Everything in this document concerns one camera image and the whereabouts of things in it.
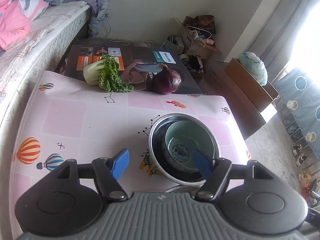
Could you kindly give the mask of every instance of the onion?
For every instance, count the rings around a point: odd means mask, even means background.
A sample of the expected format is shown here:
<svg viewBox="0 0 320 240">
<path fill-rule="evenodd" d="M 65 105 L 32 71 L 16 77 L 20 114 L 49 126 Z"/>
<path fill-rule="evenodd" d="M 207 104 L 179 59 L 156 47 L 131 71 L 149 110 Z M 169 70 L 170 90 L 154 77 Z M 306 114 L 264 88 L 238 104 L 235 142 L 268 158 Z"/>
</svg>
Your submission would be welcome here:
<svg viewBox="0 0 320 240">
<path fill-rule="evenodd" d="M 160 66 L 162 67 L 162 71 L 152 79 L 153 90 L 164 95 L 175 92 L 181 85 L 179 73 L 169 69 L 165 64 L 161 64 Z"/>
</svg>

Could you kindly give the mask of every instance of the concrete floor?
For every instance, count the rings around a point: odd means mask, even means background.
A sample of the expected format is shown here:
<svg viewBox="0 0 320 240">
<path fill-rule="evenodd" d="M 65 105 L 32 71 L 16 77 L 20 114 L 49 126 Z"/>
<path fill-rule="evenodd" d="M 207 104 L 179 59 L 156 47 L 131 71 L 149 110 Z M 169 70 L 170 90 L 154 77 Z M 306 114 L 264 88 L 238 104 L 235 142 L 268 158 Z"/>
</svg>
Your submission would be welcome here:
<svg viewBox="0 0 320 240">
<path fill-rule="evenodd" d="M 245 142 L 253 160 L 301 191 L 298 174 L 302 173 L 302 168 L 296 166 L 296 158 L 292 154 L 293 141 L 278 114 Z"/>
</svg>

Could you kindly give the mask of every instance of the curtain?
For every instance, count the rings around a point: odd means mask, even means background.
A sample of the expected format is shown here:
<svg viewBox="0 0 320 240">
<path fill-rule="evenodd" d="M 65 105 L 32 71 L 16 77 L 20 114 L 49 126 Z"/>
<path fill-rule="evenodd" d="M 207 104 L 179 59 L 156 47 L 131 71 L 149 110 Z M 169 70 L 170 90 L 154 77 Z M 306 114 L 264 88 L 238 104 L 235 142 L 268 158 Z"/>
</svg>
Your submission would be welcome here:
<svg viewBox="0 0 320 240">
<path fill-rule="evenodd" d="M 310 10 L 319 2 L 320 0 L 281 0 L 250 48 L 249 51 L 264 62 L 269 82 L 272 83 L 289 62 L 300 28 Z"/>
</svg>

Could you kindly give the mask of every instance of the green bowl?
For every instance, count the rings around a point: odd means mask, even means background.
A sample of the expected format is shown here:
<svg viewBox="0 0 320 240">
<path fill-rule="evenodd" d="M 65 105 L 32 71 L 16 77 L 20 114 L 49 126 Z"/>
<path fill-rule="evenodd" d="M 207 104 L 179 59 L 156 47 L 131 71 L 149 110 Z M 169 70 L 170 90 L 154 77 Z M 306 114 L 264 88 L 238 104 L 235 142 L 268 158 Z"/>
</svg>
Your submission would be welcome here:
<svg viewBox="0 0 320 240">
<path fill-rule="evenodd" d="M 208 132 L 190 121 L 177 121 L 169 126 L 164 138 L 164 155 L 176 169 L 197 172 L 193 152 L 200 149 L 213 158 L 214 144 Z"/>
</svg>

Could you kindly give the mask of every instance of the stainless steel pot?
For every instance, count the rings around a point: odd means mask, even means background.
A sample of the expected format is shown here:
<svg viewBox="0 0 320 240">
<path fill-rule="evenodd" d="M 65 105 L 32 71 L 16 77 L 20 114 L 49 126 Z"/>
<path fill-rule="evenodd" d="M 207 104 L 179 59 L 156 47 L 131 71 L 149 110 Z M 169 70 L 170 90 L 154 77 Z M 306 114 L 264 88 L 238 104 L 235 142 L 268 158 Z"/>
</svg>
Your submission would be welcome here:
<svg viewBox="0 0 320 240">
<path fill-rule="evenodd" d="M 163 153 L 163 137 L 169 128 L 169 126 L 176 121 L 190 121 L 194 122 L 200 127 L 202 127 L 210 136 L 213 145 L 214 145 L 214 153 L 213 157 L 220 157 L 220 147 L 217 139 L 212 134 L 212 132 L 198 119 L 186 115 L 186 114 L 167 114 L 159 118 L 154 125 L 152 126 L 149 134 L 149 152 L 150 157 L 152 158 L 153 163 L 156 165 L 158 170 L 172 179 L 178 184 L 187 185 L 187 186 L 199 186 L 204 184 L 205 179 L 201 176 L 201 174 L 197 172 L 185 172 L 179 171 L 172 167 L 165 158 Z"/>
</svg>

